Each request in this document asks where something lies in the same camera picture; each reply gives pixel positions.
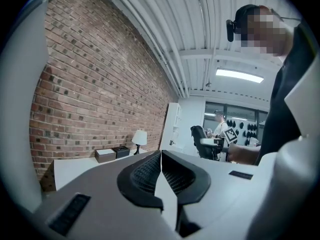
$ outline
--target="lampshade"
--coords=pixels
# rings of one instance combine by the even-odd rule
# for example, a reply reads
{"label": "lampshade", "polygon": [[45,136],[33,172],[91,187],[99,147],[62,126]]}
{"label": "lampshade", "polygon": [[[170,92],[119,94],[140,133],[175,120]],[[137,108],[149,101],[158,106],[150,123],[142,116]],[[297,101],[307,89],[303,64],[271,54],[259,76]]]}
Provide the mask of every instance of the lampshade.
{"label": "lampshade", "polygon": [[137,145],[147,145],[147,132],[144,130],[136,130],[132,142]]}

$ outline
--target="black office chair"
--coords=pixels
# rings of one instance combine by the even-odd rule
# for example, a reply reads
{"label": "black office chair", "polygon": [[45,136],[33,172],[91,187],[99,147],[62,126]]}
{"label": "black office chair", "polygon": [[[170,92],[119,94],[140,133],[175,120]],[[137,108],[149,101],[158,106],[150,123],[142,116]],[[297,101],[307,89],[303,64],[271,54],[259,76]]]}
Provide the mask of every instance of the black office chair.
{"label": "black office chair", "polygon": [[225,138],[208,138],[204,129],[200,126],[191,127],[191,136],[193,136],[194,145],[201,158],[209,160],[218,160],[218,154],[223,151]]}

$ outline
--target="white shirt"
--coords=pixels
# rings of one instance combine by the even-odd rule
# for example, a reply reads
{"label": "white shirt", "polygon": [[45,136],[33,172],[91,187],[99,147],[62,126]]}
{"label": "white shirt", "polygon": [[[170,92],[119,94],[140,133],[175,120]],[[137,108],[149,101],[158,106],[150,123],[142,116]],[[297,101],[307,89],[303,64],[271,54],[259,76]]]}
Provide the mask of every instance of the white shirt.
{"label": "white shirt", "polygon": [[221,135],[221,133],[225,130],[228,130],[228,125],[226,122],[220,122],[218,126],[215,128],[213,134],[214,135]]}

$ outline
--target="lamp base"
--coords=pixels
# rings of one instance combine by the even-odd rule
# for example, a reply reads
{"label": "lamp base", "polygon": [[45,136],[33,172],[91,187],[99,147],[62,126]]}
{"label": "lamp base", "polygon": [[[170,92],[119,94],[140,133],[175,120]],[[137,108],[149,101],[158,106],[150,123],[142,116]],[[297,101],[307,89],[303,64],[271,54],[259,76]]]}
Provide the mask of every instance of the lamp base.
{"label": "lamp base", "polygon": [[140,145],[136,144],[136,146],[137,146],[137,148],[136,148],[136,152],[134,153],[134,155],[140,154],[140,153],[139,153]]}

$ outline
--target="brick wall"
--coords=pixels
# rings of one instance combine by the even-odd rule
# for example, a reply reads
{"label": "brick wall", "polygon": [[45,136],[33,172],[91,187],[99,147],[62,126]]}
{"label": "brick wall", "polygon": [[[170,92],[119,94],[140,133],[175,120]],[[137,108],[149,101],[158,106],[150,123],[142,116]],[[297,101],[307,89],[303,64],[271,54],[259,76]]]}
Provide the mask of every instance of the brick wall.
{"label": "brick wall", "polygon": [[169,102],[167,77],[130,21],[108,0],[49,0],[49,60],[30,112],[30,148],[45,191],[55,190],[53,161],[127,146],[147,131],[159,148]]}

